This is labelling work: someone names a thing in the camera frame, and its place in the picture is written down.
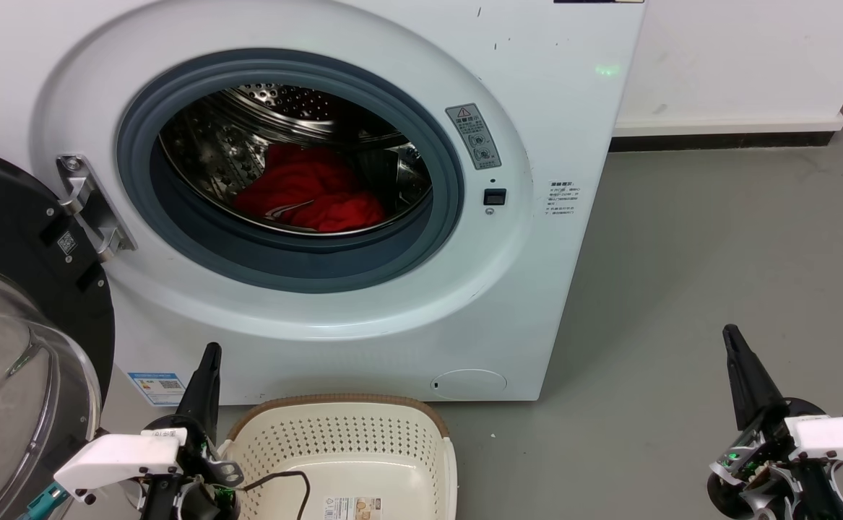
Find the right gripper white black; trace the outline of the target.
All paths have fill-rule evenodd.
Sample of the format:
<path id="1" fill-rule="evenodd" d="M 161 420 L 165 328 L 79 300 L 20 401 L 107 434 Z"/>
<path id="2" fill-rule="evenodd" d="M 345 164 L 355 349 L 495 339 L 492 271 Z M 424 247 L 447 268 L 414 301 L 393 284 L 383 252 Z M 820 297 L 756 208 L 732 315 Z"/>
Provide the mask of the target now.
<path id="1" fill-rule="evenodd" d="M 709 467 L 712 505 L 732 519 L 843 519 L 843 417 L 785 401 L 735 324 L 722 338 L 740 434 Z"/>

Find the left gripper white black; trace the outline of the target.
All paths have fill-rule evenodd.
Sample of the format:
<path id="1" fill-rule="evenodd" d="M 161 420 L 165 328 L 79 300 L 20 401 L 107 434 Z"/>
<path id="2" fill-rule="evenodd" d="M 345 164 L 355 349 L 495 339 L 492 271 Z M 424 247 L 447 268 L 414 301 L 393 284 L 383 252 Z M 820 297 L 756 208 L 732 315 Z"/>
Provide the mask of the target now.
<path id="1" fill-rule="evenodd" d="M 95 490 L 137 485 L 141 519 L 238 519 L 240 465 L 213 446 L 220 400 L 222 345 L 207 343 L 176 411 L 179 428 L 100 435 L 55 473 L 54 481 L 81 503 Z"/>

